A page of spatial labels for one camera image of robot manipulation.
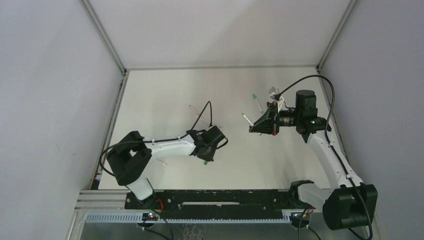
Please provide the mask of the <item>white green marker pen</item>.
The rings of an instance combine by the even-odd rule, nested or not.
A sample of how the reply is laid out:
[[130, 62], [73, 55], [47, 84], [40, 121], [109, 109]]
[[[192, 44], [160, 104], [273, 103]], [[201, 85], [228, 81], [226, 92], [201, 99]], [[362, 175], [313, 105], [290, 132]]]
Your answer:
[[249, 124], [249, 126], [254, 125], [253, 122], [244, 113], [241, 113], [241, 114], [244, 117], [244, 119], [246, 120], [246, 122]]

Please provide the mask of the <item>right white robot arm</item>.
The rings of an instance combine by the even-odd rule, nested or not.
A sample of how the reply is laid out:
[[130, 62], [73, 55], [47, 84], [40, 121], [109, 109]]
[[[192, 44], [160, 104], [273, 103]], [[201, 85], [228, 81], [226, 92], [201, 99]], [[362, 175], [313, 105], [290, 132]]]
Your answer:
[[249, 132], [276, 136], [281, 127], [294, 127], [316, 155], [330, 188], [318, 187], [312, 180], [298, 180], [289, 192], [295, 203], [308, 204], [323, 214], [329, 229], [370, 227], [378, 198], [373, 184], [365, 184], [346, 158], [338, 153], [339, 144], [328, 120], [318, 116], [317, 97], [313, 90], [298, 90], [295, 106], [284, 110], [285, 100], [275, 87], [268, 91], [271, 102], [263, 115], [249, 127]]

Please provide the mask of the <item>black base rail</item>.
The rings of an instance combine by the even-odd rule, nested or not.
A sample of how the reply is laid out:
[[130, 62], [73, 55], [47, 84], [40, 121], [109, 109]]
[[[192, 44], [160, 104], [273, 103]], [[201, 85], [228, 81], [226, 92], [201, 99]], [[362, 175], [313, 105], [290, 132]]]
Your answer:
[[310, 205], [290, 189], [156, 190], [138, 200], [127, 193], [126, 210], [155, 210], [166, 220], [282, 220], [284, 213], [302, 212]]

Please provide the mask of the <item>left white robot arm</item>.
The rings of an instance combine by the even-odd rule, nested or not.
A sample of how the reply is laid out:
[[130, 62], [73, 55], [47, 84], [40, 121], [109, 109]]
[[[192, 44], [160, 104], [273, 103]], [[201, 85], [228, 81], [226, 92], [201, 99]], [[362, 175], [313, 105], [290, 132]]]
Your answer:
[[217, 126], [209, 129], [189, 129], [182, 136], [146, 138], [131, 131], [119, 143], [105, 149], [101, 157], [110, 167], [110, 174], [119, 186], [128, 188], [139, 201], [154, 194], [143, 171], [153, 160], [174, 156], [194, 156], [206, 162], [214, 161], [218, 149], [229, 140]]

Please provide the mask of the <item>white red marker pen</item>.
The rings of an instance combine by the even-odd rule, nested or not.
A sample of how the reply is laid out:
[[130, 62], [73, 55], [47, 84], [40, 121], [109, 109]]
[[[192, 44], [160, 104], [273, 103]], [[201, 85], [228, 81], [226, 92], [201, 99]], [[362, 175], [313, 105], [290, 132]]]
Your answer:
[[196, 117], [200, 117], [200, 120], [210, 126], [210, 120], [206, 119], [203, 115], [200, 116], [200, 112], [193, 105], [190, 104], [188, 107], [195, 114]]

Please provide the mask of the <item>white teal marker pen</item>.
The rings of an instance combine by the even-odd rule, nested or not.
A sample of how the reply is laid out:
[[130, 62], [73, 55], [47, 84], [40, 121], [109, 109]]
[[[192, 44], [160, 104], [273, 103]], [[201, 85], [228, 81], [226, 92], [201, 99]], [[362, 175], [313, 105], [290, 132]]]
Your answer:
[[253, 98], [253, 100], [254, 100], [254, 102], [255, 102], [255, 104], [256, 104], [256, 106], [257, 106], [257, 108], [258, 108], [258, 110], [259, 110], [259, 112], [261, 113], [261, 114], [263, 114], [264, 113], [264, 110], [263, 110], [263, 108], [262, 108], [262, 106], [261, 106], [261, 104], [260, 104], [260, 102], [259, 102], [259, 100], [258, 100], [258, 98], [257, 98], [257, 96], [256, 96], [256, 94], [252, 94], [252, 98]]

